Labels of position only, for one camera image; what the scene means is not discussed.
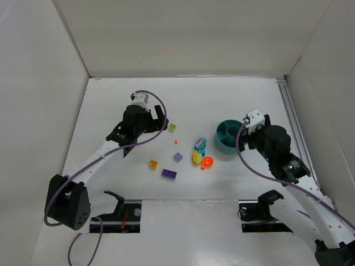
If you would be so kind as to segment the lime green square lego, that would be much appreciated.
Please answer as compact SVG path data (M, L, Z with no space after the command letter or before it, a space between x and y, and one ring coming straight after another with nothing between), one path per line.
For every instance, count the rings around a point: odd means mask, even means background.
M169 127L168 127L168 130L169 130L170 132L175 132L175 131L176 131L176 128L177 128L177 126L176 126L175 124L170 124Z

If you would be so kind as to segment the orange round dish lego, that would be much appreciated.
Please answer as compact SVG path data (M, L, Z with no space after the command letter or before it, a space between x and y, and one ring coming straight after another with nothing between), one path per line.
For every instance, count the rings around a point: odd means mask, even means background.
M204 159L202 160L201 163L201 169L206 169L206 168L210 168L212 165L214 164L214 160L212 157L206 156L204 157Z

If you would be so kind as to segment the yellow orange square lego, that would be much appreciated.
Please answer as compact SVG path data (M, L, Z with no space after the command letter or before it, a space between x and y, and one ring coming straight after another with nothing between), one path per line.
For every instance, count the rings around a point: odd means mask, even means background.
M151 160L149 162L149 167L152 168L152 169L156 169L158 166L158 162L157 161L154 161L154 160Z

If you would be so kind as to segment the yellow curved striped lego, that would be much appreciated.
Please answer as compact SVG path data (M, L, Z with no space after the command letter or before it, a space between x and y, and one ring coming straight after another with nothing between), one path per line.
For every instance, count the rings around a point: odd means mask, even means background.
M198 150L195 150L193 153L192 153L192 162L194 163L194 165L200 165L202 163L204 159L204 156L203 154L199 153Z

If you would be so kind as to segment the dark purple long lego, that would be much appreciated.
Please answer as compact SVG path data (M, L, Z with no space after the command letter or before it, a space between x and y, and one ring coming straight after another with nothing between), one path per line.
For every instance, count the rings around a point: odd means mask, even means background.
M167 179L170 179L170 180L175 180L176 176L177 176L177 172L172 171L172 170L163 169L162 173L161 173L161 176L163 178L167 178Z

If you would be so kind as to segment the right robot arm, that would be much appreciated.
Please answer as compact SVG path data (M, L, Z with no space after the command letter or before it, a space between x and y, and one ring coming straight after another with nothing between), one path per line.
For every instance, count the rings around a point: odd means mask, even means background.
M270 190L256 201L239 204L241 220L256 226L278 220L307 244L318 265L354 265L354 224L333 207L306 164L291 152L286 129L271 125L270 117L259 109L248 112L243 121L235 140L237 153L246 148L256 150L267 161L272 175L243 164L254 174L281 184L303 210L293 208L285 196Z

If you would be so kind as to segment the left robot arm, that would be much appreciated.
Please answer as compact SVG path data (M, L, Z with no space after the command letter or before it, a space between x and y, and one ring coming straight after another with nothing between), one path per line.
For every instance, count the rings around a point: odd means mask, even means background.
M75 231L84 226L92 210L89 186L97 182L112 164L122 160L135 146L140 146L138 139L142 134L153 133L158 137L166 130L166 107L159 104L154 109L156 118L142 106L127 106L122 121L83 165L65 176L56 174L51 178L44 210L47 226L64 225Z

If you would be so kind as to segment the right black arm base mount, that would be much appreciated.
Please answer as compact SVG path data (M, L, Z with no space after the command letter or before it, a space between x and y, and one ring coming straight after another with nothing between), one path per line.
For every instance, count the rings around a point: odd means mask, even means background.
M240 199L237 215L241 220L243 233L292 233L285 224L271 216L270 206L276 200L284 199L276 190L270 190L258 199Z

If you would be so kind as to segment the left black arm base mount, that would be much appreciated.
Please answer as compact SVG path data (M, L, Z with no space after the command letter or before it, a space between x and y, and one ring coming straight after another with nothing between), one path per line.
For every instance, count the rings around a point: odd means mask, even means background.
M104 191L91 202L89 232L139 233L142 200L126 199L112 191Z

